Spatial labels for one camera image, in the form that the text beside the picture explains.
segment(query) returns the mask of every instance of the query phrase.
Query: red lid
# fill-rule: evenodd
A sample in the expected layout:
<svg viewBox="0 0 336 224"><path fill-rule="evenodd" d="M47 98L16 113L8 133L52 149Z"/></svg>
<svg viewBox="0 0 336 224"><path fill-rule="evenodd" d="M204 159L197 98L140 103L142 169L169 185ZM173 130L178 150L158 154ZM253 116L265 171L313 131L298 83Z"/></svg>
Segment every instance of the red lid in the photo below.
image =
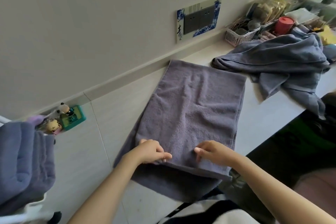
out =
<svg viewBox="0 0 336 224"><path fill-rule="evenodd" d="M295 21L292 18L287 17L287 16L280 17L279 22L281 22L283 24L288 24L288 25L291 25L291 24L295 23Z"/></svg>

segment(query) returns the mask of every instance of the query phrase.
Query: decorative switch sticker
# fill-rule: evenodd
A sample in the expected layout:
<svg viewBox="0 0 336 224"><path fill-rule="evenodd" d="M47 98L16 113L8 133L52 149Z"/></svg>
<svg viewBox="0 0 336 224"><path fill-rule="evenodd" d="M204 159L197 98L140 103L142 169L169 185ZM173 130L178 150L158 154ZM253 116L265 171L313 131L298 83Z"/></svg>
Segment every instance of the decorative switch sticker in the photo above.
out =
<svg viewBox="0 0 336 224"><path fill-rule="evenodd" d="M177 11L176 41L193 38L216 27L222 0L207 0Z"/></svg>

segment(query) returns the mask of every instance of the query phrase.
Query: left hand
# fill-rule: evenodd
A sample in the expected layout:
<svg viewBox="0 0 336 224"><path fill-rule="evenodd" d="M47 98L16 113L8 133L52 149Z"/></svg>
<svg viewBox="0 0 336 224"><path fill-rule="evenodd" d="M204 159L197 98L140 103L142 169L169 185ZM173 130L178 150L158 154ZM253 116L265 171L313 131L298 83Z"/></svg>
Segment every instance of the left hand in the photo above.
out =
<svg viewBox="0 0 336 224"><path fill-rule="evenodd" d="M166 161L173 157L170 153L164 152L158 141L152 139L141 139L139 145L128 154L132 155L138 161L138 164L152 163L159 159Z"/></svg>

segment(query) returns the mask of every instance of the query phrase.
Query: forearm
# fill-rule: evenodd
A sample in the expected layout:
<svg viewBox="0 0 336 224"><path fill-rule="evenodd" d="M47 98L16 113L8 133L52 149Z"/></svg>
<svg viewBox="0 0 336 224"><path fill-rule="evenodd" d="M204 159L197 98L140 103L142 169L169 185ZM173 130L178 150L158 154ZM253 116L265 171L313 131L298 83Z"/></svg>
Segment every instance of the forearm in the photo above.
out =
<svg viewBox="0 0 336 224"><path fill-rule="evenodd" d="M281 224L331 224L336 220L325 211L263 171L247 157L233 167Z"/></svg>
<svg viewBox="0 0 336 224"><path fill-rule="evenodd" d="M138 164L124 156L111 174L78 209L68 224L111 223Z"/></svg>

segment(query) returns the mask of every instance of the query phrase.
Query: blue and white pattern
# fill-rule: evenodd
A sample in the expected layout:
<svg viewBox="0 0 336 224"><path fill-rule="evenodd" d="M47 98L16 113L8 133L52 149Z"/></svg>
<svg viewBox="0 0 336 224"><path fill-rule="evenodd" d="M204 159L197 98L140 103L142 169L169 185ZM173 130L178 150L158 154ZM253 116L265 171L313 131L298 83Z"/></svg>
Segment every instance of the blue and white pattern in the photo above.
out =
<svg viewBox="0 0 336 224"><path fill-rule="evenodd" d="M197 30L192 37L208 32L209 30L212 30L216 27L220 8L221 8L221 2L219 0L216 0L215 1L215 16L213 17L212 24Z"/></svg>
<svg viewBox="0 0 336 224"><path fill-rule="evenodd" d="M184 19L184 8L177 11L177 22Z"/></svg>

